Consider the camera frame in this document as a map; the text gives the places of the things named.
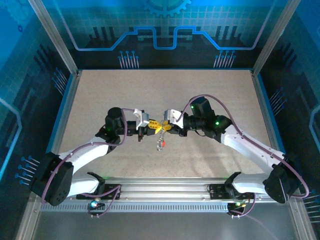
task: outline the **blue wall panel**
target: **blue wall panel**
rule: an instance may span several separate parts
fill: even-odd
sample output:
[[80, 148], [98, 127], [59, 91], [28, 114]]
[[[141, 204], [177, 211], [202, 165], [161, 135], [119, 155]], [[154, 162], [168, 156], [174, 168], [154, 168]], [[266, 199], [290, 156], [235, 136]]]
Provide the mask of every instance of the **blue wall panel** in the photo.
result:
[[228, 69], [254, 65], [286, 1], [44, 3], [81, 69], [136, 68], [126, 51], [144, 69]]
[[[302, 0], [261, 71], [285, 150], [296, 155], [297, 168], [315, 192], [320, 191], [319, 28], [319, 1]], [[316, 215], [310, 213], [314, 224]]]
[[0, 23], [0, 239], [5, 240], [15, 238], [30, 194], [28, 180], [20, 178], [22, 157], [46, 152], [70, 74], [27, 0], [0, 0]]

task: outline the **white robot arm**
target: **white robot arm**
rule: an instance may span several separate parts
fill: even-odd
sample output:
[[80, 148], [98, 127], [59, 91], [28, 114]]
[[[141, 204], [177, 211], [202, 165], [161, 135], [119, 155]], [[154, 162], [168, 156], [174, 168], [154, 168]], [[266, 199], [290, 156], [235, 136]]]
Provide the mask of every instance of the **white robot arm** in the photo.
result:
[[101, 195], [105, 192], [105, 180], [93, 172], [77, 176], [75, 173], [91, 161], [109, 154], [120, 143], [120, 135], [138, 135], [138, 141], [154, 135], [149, 115], [143, 110], [132, 109], [136, 121], [126, 121], [123, 110], [113, 107], [108, 111], [105, 125], [89, 142], [60, 154], [47, 153], [35, 166], [28, 187], [52, 206], [62, 203], [67, 197], [79, 194]]
[[225, 182], [226, 191], [237, 197], [243, 193], [268, 194], [279, 203], [286, 203], [301, 185], [300, 180], [288, 169], [293, 163], [281, 151], [264, 145], [233, 125], [222, 115], [216, 115], [205, 97], [190, 103], [193, 115], [168, 109], [164, 120], [171, 125], [170, 134], [186, 137], [188, 131], [202, 130], [205, 136], [231, 147], [258, 165], [264, 173], [245, 174], [235, 172]]

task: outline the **gear graphic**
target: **gear graphic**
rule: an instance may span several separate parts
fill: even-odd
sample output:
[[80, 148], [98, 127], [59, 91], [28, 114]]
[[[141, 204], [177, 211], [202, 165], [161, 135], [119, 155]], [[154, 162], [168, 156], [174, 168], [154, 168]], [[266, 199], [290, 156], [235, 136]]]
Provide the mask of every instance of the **gear graphic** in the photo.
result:
[[30, 14], [28, 0], [1, 0], [0, 7], [5, 7], [18, 24], [27, 20]]
[[174, 14], [180, 14], [181, 10], [186, 10], [186, 5], [190, 4], [191, 0], [141, 0], [141, 3], [150, 14], [173, 17]]

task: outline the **enclosure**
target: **enclosure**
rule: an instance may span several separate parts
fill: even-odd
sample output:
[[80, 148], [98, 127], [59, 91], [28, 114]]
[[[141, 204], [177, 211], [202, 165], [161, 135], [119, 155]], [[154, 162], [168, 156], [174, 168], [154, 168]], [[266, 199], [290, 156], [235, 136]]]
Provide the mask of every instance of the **enclosure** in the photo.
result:
[[[0, 13], [1, 239], [319, 237], [317, 1], [0, 0]], [[161, 151], [158, 134], [129, 136], [81, 168], [122, 185], [101, 219], [87, 214], [90, 200], [52, 207], [28, 189], [26, 160], [86, 143], [109, 109], [144, 110], [160, 122], [199, 94], [294, 156], [309, 197], [280, 204], [257, 194], [249, 217], [231, 219], [228, 201], [212, 201], [208, 185], [262, 170], [195, 132], [166, 133]]]

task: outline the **speckled work surface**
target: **speckled work surface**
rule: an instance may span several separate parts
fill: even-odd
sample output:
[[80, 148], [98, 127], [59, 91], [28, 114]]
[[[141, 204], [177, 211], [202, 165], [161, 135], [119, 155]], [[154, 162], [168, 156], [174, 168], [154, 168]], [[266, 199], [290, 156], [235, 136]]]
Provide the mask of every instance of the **speckled work surface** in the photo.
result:
[[[167, 109], [182, 110], [189, 99], [211, 94], [223, 101], [248, 134], [270, 145], [251, 74], [248, 70], [84, 70], [79, 81], [60, 152], [89, 141], [104, 124], [112, 107], [145, 110], [162, 120]], [[218, 115], [222, 107], [210, 100]], [[127, 120], [134, 120], [127, 113]], [[127, 138], [125, 145], [94, 160], [80, 171], [110, 177], [228, 177], [261, 170], [235, 150], [189, 132], [188, 137], [165, 134], [166, 146], [157, 151], [158, 135]]]

